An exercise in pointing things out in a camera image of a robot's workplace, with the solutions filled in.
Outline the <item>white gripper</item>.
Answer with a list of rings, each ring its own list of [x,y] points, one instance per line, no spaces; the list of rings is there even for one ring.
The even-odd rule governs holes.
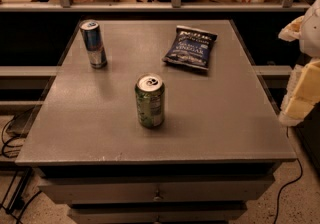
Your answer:
[[[286,25],[278,38],[287,42],[299,40],[300,51],[312,58],[320,57],[320,0]],[[296,65],[290,74],[279,114],[283,126],[296,126],[320,102],[320,59],[305,66]]]

